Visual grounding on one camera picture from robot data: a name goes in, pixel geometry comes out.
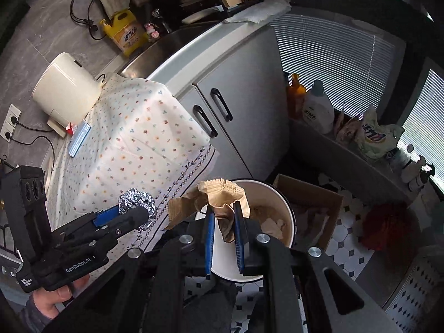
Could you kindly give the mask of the person's left hand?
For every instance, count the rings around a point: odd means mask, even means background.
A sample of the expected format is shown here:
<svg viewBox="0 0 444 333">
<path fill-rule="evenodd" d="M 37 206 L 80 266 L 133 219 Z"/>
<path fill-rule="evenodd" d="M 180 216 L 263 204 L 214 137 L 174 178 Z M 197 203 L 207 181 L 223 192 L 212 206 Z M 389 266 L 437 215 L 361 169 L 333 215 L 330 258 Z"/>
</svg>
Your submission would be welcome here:
<svg viewBox="0 0 444 333">
<path fill-rule="evenodd" d="M 73 297 L 74 292 L 87 285 L 89 279 L 90 275 L 87 274 L 73 283 L 69 283 L 69 285 L 54 291 L 47 291 L 44 288 L 37 289 L 31 295 L 31 306 L 38 314 L 38 317 L 43 318 L 45 322 L 55 319 L 59 314 L 56 305 L 69 301 Z"/>
</svg>

